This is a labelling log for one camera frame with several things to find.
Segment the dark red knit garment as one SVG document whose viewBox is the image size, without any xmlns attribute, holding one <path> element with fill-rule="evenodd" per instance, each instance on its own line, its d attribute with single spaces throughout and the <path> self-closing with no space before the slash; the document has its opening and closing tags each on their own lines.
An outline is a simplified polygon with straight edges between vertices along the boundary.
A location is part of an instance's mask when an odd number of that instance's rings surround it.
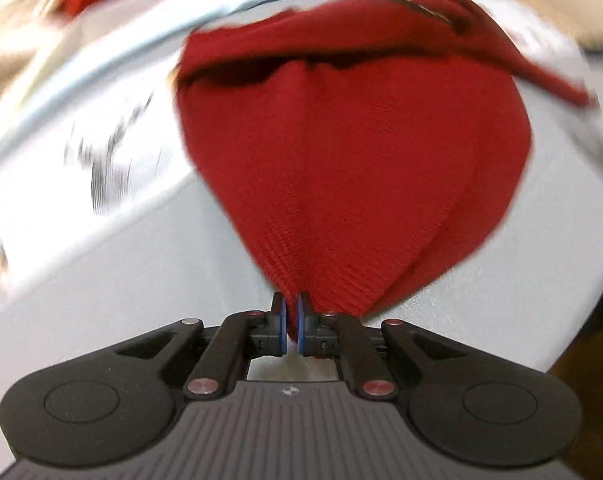
<svg viewBox="0 0 603 480">
<path fill-rule="evenodd" d="M 287 301 L 361 318 L 499 226 L 531 149 L 517 81 L 597 99 L 525 58 L 472 0 L 333 0 L 186 40 L 193 164 Z"/>
</svg>

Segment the grey printed bed sheet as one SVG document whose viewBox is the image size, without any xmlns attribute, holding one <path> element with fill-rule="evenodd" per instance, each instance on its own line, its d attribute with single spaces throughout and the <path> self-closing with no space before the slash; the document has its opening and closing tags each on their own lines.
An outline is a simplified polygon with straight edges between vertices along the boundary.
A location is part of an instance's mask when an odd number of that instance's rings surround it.
<svg viewBox="0 0 603 480">
<path fill-rule="evenodd" d="M 325 1 L 263 3 L 207 25 Z M 475 1 L 500 24 L 528 21 L 510 0 Z M 186 33 L 82 84 L 2 161 L 0 401 L 40 368 L 189 315 L 216 324 L 269 304 L 272 286 L 182 150 L 168 75 Z M 599 108 L 580 114 L 520 84 L 533 150 L 507 216 L 388 315 L 547 370 L 603 294 L 603 70 L 574 47 L 533 59 L 584 82 Z M 12 460 L 0 428 L 0 473 Z"/>
</svg>

